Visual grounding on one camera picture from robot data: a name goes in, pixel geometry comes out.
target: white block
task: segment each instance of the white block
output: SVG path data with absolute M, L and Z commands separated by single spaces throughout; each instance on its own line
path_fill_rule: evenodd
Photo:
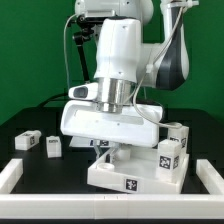
M 0 173 L 0 194 L 10 194 L 22 174 L 22 159 L 12 159 Z
M 156 178 L 176 183 L 180 172 L 181 143 L 164 140 L 158 145 Z
M 26 131 L 15 137 L 15 148 L 17 150 L 28 150 L 39 143 L 40 131 Z
M 224 180 L 208 160 L 197 160 L 196 173 L 210 194 L 224 195 Z
M 179 129 L 169 128 L 167 139 L 176 141 L 182 144 L 180 163 L 182 164 L 183 159 L 187 152 L 189 127 L 182 126 Z
M 46 144 L 48 158 L 61 157 L 61 141 L 59 137 L 47 137 Z

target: black cable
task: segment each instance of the black cable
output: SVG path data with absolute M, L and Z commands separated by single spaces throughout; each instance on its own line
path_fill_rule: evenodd
M 37 107 L 44 107 L 46 104 L 48 104 L 51 101 L 67 101 L 67 99 L 56 100 L 57 98 L 65 97 L 65 96 L 68 96 L 68 93 L 61 93 L 61 94 L 57 94 L 57 95 L 51 96 L 47 100 L 45 100 L 42 103 L 40 103 Z

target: block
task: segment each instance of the block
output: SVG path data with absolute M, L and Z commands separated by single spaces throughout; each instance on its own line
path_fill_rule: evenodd
M 181 155 L 180 155 L 180 164 L 183 163 L 183 159 L 187 152 L 187 143 L 188 143 L 188 134 L 189 127 L 182 126 L 179 129 L 169 128 L 167 139 L 175 142 L 181 143 Z
M 39 143 L 40 137 L 40 131 L 26 131 L 15 137 L 15 148 L 17 150 L 27 151 Z
M 61 157 L 61 141 L 57 136 L 50 136 L 46 138 L 47 156 L 48 158 Z
M 168 139 L 159 143 L 156 169 L 157 179 L 176 183 L 181 167 L 181 147 L 181 143 Z

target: white platform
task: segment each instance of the white platform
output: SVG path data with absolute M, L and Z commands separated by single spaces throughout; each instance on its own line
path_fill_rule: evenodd
M 114 171 L 98 169 L 97 166 L 105 163 L 106 156 L 111 151 L 112 149 L 108 150 L 89 167 L 88 184 L 136 194 L 179 194 L 181 192 L 188 166 L 188 155 L 185 156 L 180 172 L 177 174 L 177 182 L 171 183 L 156 178 L 157 150 L 132 147 L 130 160 L 115 160 Z M 129 188 L 128 182 L 131 182 L 132 186 L 136 185 L 135 188 Z

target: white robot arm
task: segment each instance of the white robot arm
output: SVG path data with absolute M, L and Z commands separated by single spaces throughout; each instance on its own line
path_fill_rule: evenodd
M 156 157 L 151 163 L 149 157 L 155 154 L 152 147 L 159 142 L 159 126 L 180 128 L 181 125 L 161 124 L 163 108 L 137 104 L 136 97 L 141 86 L 174 90 L 186 80 L 189 61 L 182 16 L 188 8 L 197 4 L 198 1 L 192 0 L 161 0 L 164 43 L 145 44 L 142 43 L 142 27 L 152 17 L 151 0 L 76 1 L 77 23 L 81 27 L 76 43 L 81 45 L 95 36 L 96 81 L 69 90 L 69 97 L 73 100 L 64 108 L 61 131 L 65 135 L 94 142 L 98 157 L 89 168 L 89 184 L 129 193 L 168 192 L 164 190 L 167 185 L 164 188 L 164 183 L 155 179 Z M 106 155 L 100 158 L 99 140 L 112 143 Z M 123 157 L 119 156 L 128 153 L 123 164 Z M 183 164 L 183 172 L 179 176 L 181 183 L 187 167 L 188 157 L 185 158 L 185 162 L 181 159 L 178 165 Z M 114 166 L 117 170 L 114 173 L 102 172 L 102 167 L 98 165 L 102 165 L 104 171 Z M 139 190 L 130 192 L 130 183 L 136 186 L 138 183 Z

